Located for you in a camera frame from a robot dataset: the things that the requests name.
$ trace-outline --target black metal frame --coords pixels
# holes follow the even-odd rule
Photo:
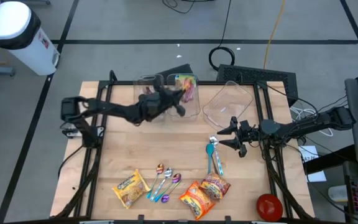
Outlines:
[[[226,82],[217,82],[217,81],[199,81],[199,85],[225,85]],[[259,95],[259,85],[256,82],[241,82],[238,83],[239,85],[247,85],[247,86],[253,86],[254,87],[254,94],[255,94],[255,103],[257,106],[257,114],[258,114],[258,119],[259,122],[262,122],[264,115],[263,115],[263,109],[262,109],[262,104],[260,102],[260,95]],[[98,92],[96,94],[96,98],[98,100],[101,99],[103,91],[105,88],[107,88],[107,94],[106,94],[106,101],[110,101],[111,99],[111,94],[112,94],[112,86],[113,85],[133,85],[132,81],[117,81],[117,78],[114,74],[110,73],[110,80],[108,81],[100,81],[99,85],[98,85]],[[269,119],[273,119],[273,111],[272,111],[272,105],[270,104],[270,97],[269,97],[269,93],[268,93],[268,89],[265,86],[265,88],[263,88],[261,86],[263,93],[264,93],[264,100],[265,100],[265,104],[266,104],[266,109],[267,109],[267,115]],[[94,116],[91,122],[92,126],[96,126],[98,122],[98,115]],[[102,120],[101,120],[101,126],[102,127],[106,127],[106,123],[107,123],[107,115],[102,115]],[[97,179],[98,179],[98,169],[99,169],[99,163],[100,163],[100,157],[101,157],[101,151],[103,148],[103,141],[104,141],[104,134],[100,135],[101,138],[101,144],[96,146],[95,148],[87,148],[86,149],[86,153],[85,153],[85,158],[84,158],[84,164],[83,164],[83,170],[81,172],[81,178],[80,178],[80,187],[77,191],[77,193],[75,194],[75,196],[73,197],[73,199],[71,200],[74,201],[75,203],[75,208],[74,208],[74,213],[73,213],[73,217],[68,217],[69,214],[71,213],[71,210],[65,210],[64,212],[62,212],[61,214],[63,215],[58,215],[56,217],[51,217],[51,219],[48,220],[32,220],[32,221],[26,221],[26,222],[15,222],[15,223],[26,223],[26,224],[33,224],[33,223],[78,223],[79,221],[90,221],[91,220],[91,214],[92,214],[92,209],[93,209],[93,202],[94,202],[94,195],[96,192],[96,184],[97,184]],[[271,163],[272,158],[270,156],[270,149],[267,147],[267,144],[265,144],[266,142],[264,142],[262,145],[260,145],[263,149],[263,153],[264,156],[266,157],[266,164],[267,164],[267,169],[269,169],[269,163]],[[92,154],[92,150],[96,150],[96,155],[95,155],[95,160],[94,160],[94,166],[96,165],[96,170],[93,171],[93,173],[91,174],[92,170],[90,172],[88,172],[88,169],[90,167],[90,162],[91,162],[91,154]],[[280,176],[280,180],[282,181],[282,184],[284,186],[287,186],[286,180],[285,180],[285,173],[284,173],[284,165],[283,165],[283,157],[282,157],[282,153],[280,152],[279,149],[274,149],[274,153],[276,154],[276,158],[277,158],[277,169],[278,169],[278,173]],[[88,176],[92,176],[91,181],[86,181],[89,180],[87,179]],[[90,184],[90,189],[89,189],[89,197],[88,197],[88,204],[87,204],[87,208],[86,208],[86,214],[85,216],[80,216],[80,211],[81,211],[81,206],[82,206],[82,201],[83,201],[83,192],[85,191],[85,189],[87,188],[87,186]],[[276,183],[275,181],[271,178],[271,176],[269,176],[269,185],[270,185],[270,191],[272,194],[277,196],[277,190],[276,190]],[[287,218],[282,218],[280,220],[280,222],[286,222],[286,223],[327,223],[327,224],[337,224],[336,222],[326,222],[326,221],[317,221],[317,220],[300,220],[300,219],[294,219],[293,218],[293,214],[292,214],[292,209],[291,206],[288,203],[288,200],[286,198],[284,198],[284,204],[285,204],[285,210],[287,213]],[[138,220],[114,220],[114,223],[225,223],[225,224],[230,224],[230,223],[251,223],[248,221],[241,221],[241,222],[237,222],[237,221],[231,221],[231,218],[229,216],[225,217],[224,221],[201,221],[201,222],[195,222],[195,221],[189,221],[189,220],[144,220],[144,216],[143,215],[139,215]]]

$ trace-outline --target red object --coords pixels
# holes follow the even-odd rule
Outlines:
[[[277,222],[283,216],[283,205],[272,194],[261,195],[256,202],[256,209],[259,216],[268,222]]]

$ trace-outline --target wooden tabletop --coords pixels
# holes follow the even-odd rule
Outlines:
[[[268,82],[268,85],[284,92],[282,82]],[[86,98],[96,96],[98,82],[83,82],[80,95]],[[251,86],[242,86],[252,96]],[[207,174],[208,157],[205,151],[210,134],[216,134],[203,119],[202,108],[221,90],[222,86],[199,86],[201,113],[195,121],[173,121],[169,117],[164,122],[143,122],[139,127],[122,118],[109,117],[104,136],[98,183],[94,198],[92,219],[135,220],[138,215],[145,215],[146,220],[194,220],[193,212],[178,198],[192,182],[201,182]],[[290,110],[285,96],[269,89],[274,120],[279,123],[291,122]],[[260,90],[262,106],[263,93]],[[113,86],[111,102],[129,105],[134,102],[133,86]],[[253,101],[239,117],[239,121],[247,119],[250,125],[258,125],[257,109]],[[233,136],[218,136],[229,139]],[[81,139],[69,139],[65,157],[81,145]],[[297,148],[297,142],[291,140],[289,145]],[[233,149],[218,145],[217,150],[223,164],[224,178],[231,184],[225,197],[205,216],[203,220],[223,220],[230,215],[232,220],[260,220],[256,211],[256,201],[262,194],[269,194],[270,187],[265,161],[261,157],[260,148],[246,144],[248,153],[240,158]],[[85,150],[79,152],[63,167],[58,181],[51,215],[56,215],[71,199],[78,189],[83,166]],[[283,149],[285,175],[288,189],[298,203],[314,216],[305,173],[300,153],[290,147]],[[164,163],[174,173],[181,173],[181,184],[171,193],[168,203],[155,203],[141,196],[130,209],[125,209],[111,189],[135,169],[149,186],[155,178],[157,164]],[[282,194],[278,187],[279,198]],[[88,199],[84,194],[82,213]]]

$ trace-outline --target white cable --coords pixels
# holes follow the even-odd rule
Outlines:
[[[296,108],[294,106],[292,106],[290,108],[290,110],[294,113],[296,113],[296,118],[292,119],[293,121],[296,120],[300,120],[302,119],[302,113],[308,113],[308,114],[316,114],[316,111],[313,109],[300,109],[300,108]],[[321,134],[328,136],[328,137],[333,137],[334,133],[331,131],[331,129],[328,128],[329,134],[325,133],[324,131],[319,131]]]

